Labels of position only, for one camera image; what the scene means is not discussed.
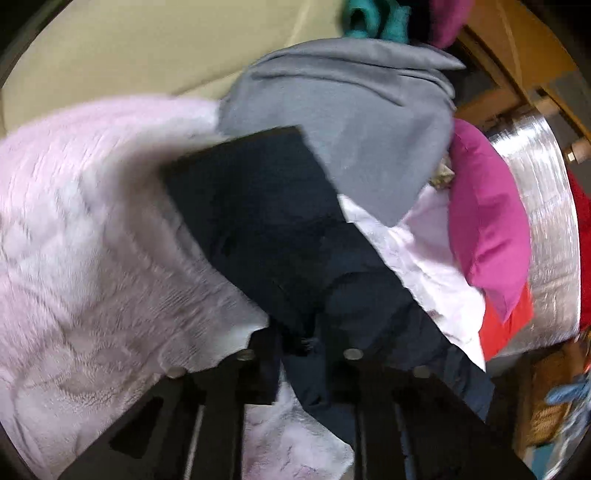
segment white fabric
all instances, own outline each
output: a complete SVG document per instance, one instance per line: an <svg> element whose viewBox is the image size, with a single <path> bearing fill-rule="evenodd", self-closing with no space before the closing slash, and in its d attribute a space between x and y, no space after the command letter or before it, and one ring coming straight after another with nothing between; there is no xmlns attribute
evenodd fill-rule
<svg viewBox="0 0 591 480"><path fill-rule="evenodd" d="M243 480L340 480L353 449L310 417L282 374L277 401L247 406Z"/></svg>
<svg viewBox="0 0 591 480"><path fill-rule="evenodd" d="M369 239L448 340L484 370L478 336L484 295L468 285L449 247L447 190L424 187L413 208L391 228L349 198L340 196L340 202L348 221Z"/></svg>

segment pink fabric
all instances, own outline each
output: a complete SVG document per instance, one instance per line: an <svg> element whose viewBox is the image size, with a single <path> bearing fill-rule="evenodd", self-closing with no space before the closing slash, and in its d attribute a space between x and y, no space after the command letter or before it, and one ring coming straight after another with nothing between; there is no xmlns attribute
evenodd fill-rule
<svg viewBox="0 0 591 480"><path fill-rule="evenodd" d="M448 48L465 25L473 0L430 0L431 34L429 43Z"/></svg>
<svg viewBox="0 0 591 480"><path fill-rule="evenodd" d="M213 367L267 324L209 265L155 175L220 141L217 108L102 100L0 142L0 421L41 480L170 367ZM246 480L338 480L353 460L285 382L245 424Z"/></svg>
<svg viewBox="0 0 591 480"><path fill-rule="evenodd" d="M473 125L455 120L450 146L449 237L468 283L504 322L517 305L531 259L530 226L509 167Z"/></svg>

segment clothes pile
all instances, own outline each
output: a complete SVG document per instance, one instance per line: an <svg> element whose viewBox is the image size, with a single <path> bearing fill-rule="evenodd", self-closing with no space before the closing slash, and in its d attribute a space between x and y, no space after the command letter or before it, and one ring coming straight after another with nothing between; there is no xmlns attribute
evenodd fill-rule
<svg viewBox="0 0 591 480"><path fill-rule="evenodd" d="M0 421L33 473L57 478L170 368L216 365L268 317L284 378L247 409L243 478L343 475L353 417L327 379L349 348L428 367L485 420L485 361L532 316L530 235L504 161L453 119L441 70L461 68L317 40L219 103L102 100L5 139Z"/></svg>

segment wicker basket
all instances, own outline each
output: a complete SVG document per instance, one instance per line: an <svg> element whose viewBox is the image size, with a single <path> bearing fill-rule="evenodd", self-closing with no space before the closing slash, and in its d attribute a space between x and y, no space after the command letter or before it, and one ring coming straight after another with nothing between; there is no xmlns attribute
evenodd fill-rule
<svg viewBox="0 0 591 480"><path fill-rule="evenodd" d="M531 421L527 436L529 445L551 442L564 418L570 403L548 406L545 397L553 387L571 383L576 375L583 373L583 355L576 343L566 343L558 352L552 353L533 365L531 379Z"/></svg>

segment pink fleece blanket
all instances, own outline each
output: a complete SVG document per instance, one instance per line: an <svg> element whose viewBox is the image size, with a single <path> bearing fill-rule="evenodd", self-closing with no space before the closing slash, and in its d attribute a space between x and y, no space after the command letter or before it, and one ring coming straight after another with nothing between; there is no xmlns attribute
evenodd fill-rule
<svg viewBox="0 0 591 480"><path fill-rule="evenodd" d="M266 324L205 260L154 175L218 142L216 124L217 102L112 99L0 143L0 421L42 480L170 367L212 367ZM340 478L350 447L287 384L280 400L247 412L244 477Z"/></svg>

